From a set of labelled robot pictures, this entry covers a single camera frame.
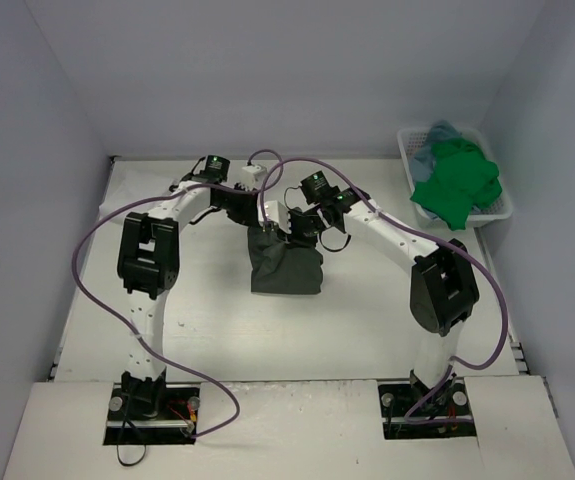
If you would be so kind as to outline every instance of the blue cloth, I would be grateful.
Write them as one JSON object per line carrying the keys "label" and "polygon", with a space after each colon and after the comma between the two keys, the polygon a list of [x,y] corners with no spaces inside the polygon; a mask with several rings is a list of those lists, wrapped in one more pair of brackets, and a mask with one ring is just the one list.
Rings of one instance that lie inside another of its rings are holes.
{"label": "blue cloth", "polygon": [[[431,147],[434,143],[446,142],[453,138],[460,138],[462,135],[454,126],[447,120],[440,120],[431,126],[427,133],[427,138],[422,147],[416,150],[414,158],[409,161],[409,173],[414,181],[414,185],[418,182],[426,182],[434,173],[436,168],[436,157],[431,153]],[[429,218],[438,218],[434,212],[424,209]],[[480,213],[477,207],[472,208],[472,212]]]}

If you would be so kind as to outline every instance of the bolt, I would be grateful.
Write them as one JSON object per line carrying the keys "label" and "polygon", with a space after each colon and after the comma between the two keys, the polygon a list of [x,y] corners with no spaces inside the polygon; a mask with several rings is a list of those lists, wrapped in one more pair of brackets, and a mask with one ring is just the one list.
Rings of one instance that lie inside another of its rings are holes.
{"label": "bolt", "polygon": [[189,399],[187,400],[187,405],[195,412],[200,408],[200,398],[189,397]]}
{"label": "bolt", "polygon": [[380,397],[380,402],[383,404],[383,407],[388,408],[394,401],[394,396],[391,393],[385,393],[382,397]]}
{"label": "bolt", "polygon": [[465,392],[454,392],[451,399],[459,407],[464,407],[467,405],[467,395],[465,395]]}
{"label": "bolt", "polygon": [[123,399],[120,397],[111,397],[111,400],[109,400],[110,412],[119,412],[122,406],[123,406]]}

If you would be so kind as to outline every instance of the black cable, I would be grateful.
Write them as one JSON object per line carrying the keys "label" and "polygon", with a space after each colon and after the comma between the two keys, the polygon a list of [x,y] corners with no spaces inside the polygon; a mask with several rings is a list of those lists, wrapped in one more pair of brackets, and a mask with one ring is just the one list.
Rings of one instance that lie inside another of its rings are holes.
{"label": "black cable", "polygon": [[[147,445],[144,442],[143,435],[140,432],[140,430],[138,429],[138,427],[136,427],[136,425],[134,425],[134,422],[132,422],[129,419],[129,407],[131,406],[131,399],[134,397],[134,393],[136,393],[137,388],[138,388],[137,386],[134,386],[134,389],[128,393],[127,403],[125,404],[125,414],[123,415],[123,424],[120,427],[120,431],[118,432],[118,439],[116,440],[116,458],[118,459],[118,463],[120,463],[123,467],[135,467],[140,462],[142,462],[145,459],[145,457],[147,456]],[[138,440],[140,442],[142,442],[142,444],[143,444],[142,456],[138,460],[136,460],[135,462],[131,462],[131,463],[127,463],[127,462],[123,461],[122,458],[120,458],[120,441],[123,438],[123,433],[125,432],[125,426],[126,425],[129,425],[129,428],[131,428],[134,431]]]}
{"label": "black cable", "polygon": [[287,192],[289,190],[300,190],[300,187],[287,187],[283,193],[283,203],[285,204],[285,207],[287,207],[287,210],[291,211],[292,209],[287,205]]}
{"label": "black cable", "polygon": [[220,208],[210,208],[209,210],[207,210],[206,212],[203,212],[200,217],[198,217],[196,220],[192,220],[191,222],[189,222],[190,225],[198,225],[203,218],[205,218],[207,215],[211,215],[212,213],[216,213],[216,212],[220,212]]}
{"label": "black cable", "polygon": [[347,248],[347,245],[349,245],[349,242],[351,242],[351,235],[347,235],[347,240],[345,240],[345,245],[343,245],[340,248],[328,248],[328,247],[326,247],[325,244],[323,243],[323,232],[320,232],[318,234],[318,241],[320,242],[321,247],[323,247],[328,252],[338,253],[338,252],[342,252],[344,249]]}
{"label": "black cable", "polygon": [[196,164],[191,168],[190,173],[192,175],[196,172],[196,167],[198,167],[198,165],[200,165],[200,162],[202,162],[205,158],[207,158],[207,157],[200,157],[198,159],[198,161],[196,162]]}
{"label": "black cable", "polygon": [[389,411],[387,412],[387,438],[391,438],[391,416],[394,414],[394,401],[389,404]]}
{"label": "black cable", "polygon": [[454,388],[456,386],[456,382],[455,382],[455,376],[452,377],[452,381],[451,384],[449,385],[449,387],[442,392],[442,394],[440,396],[438,396],[438,398],[432,397],[430,400],[427,401],[427,403],[425,404],[425,408],[423,410],[425,410],[425,415],[426,418],[424,420],[434,420],[438,414],[445,408],[445,404],[441,404],[439,403],[440,399],[442,399],[443,397],[451,397],[453,395],[453,391]]}

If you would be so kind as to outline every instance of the laundry basket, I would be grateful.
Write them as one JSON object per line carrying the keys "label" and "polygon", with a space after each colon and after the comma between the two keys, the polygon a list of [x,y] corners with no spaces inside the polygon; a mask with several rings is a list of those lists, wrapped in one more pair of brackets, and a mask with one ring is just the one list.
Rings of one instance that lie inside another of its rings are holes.
{"label": "laundry basket", "polygon": [[[398,146],[400,148],[400,154],[403,159],[403,165],[405,166],[405,173],[407,174],[407,181],[409,182],[409,188],[412,193],[416,188],[414,180],[411,177],[411,172],[409,171],[409,161],[414,158],[416,150],[423,146],[425,139],[427,138],[427,133],[431,127],[414,127],[414,128],[403,128],[398,131]],[[495,162],[494,155],[491,153],[491,149],[483,135],[476,129],[462,127],[458,128],[458,131],[462,134],[463,138],[474,142],[480,147],[480,149],[485,154],[487,160]],[[504,220],[509,218],[512,214],[513,208],[509,196],[505,190],[502,182],[502,175],[498,178],[500,185],[503,187],[503,193],[498,197],[498,199],[485,210],[480,213],[471,213],[467,217],[467,227],[481,227],[486,223],[493,222],[494,220]],[[418,223],[421,227],[431,227],[431,226],[444,226],[440,218],[431,218],[427,212],[417,203],[414,203],[414,210],[416,216],[418,217]]]}

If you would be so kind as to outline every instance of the red wire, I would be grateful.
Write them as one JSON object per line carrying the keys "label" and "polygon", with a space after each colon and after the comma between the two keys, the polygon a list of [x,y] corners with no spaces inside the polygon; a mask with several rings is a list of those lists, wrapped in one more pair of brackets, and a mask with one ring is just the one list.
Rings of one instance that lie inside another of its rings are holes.
{"label": "red wire", "polygon": [[176,415],[178,415],[182,420],[185,420],[186,422],[188,421],[185,417],[182,416],[182,414],[178,411],[176,411],[174,409],[174,407],[172,407],[171,405],[167,405],[167,408],[169,408],[170,411],[174,412]]}
{"label": "red wire", "polygon": [[[449,418],[456,418],[456,406],[453,403],[449,406],[448,412],[449,413],[447,414],[447,416]],[[458,424],[454,424],[451,426],[452,431],[456,431],[457,428],[458,428]]]}

